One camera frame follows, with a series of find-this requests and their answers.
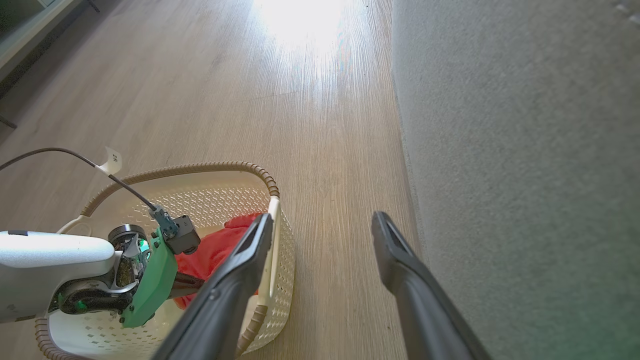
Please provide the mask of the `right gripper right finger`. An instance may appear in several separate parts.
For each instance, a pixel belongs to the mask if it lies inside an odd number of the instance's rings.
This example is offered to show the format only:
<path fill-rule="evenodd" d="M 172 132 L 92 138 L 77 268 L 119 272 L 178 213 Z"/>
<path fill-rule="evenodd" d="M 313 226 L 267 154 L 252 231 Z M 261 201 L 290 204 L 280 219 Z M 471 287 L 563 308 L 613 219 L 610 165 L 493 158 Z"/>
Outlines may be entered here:
<path fill-rule="evenodd" d="M 407 358 L 488 360 L 485 347 L 386 212 L 374 212 L 371 233 L 381 282 L 395 297 Z"/>

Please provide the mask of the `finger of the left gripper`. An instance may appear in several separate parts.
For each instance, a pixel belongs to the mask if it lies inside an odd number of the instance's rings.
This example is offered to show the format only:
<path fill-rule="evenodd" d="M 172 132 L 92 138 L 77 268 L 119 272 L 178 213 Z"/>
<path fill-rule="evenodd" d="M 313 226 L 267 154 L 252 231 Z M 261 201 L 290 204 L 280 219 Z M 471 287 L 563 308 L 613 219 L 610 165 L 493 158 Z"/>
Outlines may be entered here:
<path fill-rule="evenodd" d="M 177 272 L 173 281 L 173 299 L 196 294 L 204 283 L 205 280 L 197 276 Z"/>

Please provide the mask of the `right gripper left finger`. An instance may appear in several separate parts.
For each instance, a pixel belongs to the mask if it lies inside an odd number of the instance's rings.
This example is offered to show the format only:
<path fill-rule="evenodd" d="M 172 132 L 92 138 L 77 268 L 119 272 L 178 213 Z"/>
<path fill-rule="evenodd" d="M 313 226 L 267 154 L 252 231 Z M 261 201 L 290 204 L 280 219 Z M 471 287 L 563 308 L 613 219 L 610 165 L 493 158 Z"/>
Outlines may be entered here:
<path fill-rule="evenodd" d="M 254 219 L 151 357 L 153 360 L 233 360 L 249 299 L 258 290 L 274 221 Z"/>

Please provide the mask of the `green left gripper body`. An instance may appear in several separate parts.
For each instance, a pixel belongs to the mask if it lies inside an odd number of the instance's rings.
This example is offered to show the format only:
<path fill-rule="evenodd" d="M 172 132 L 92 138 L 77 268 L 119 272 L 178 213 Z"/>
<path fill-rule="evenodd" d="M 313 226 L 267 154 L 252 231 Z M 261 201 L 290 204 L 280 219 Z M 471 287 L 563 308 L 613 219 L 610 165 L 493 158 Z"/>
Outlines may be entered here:
<path fill-rule="evenodd" d="M 144 228 L 114 228 L 102 256 L 65 264 L 47 312 L 67 315 L 109 312 L 124 328 L 145 325 L 170 297 L 178 262 L 161 237 L 149 239 Z"/>

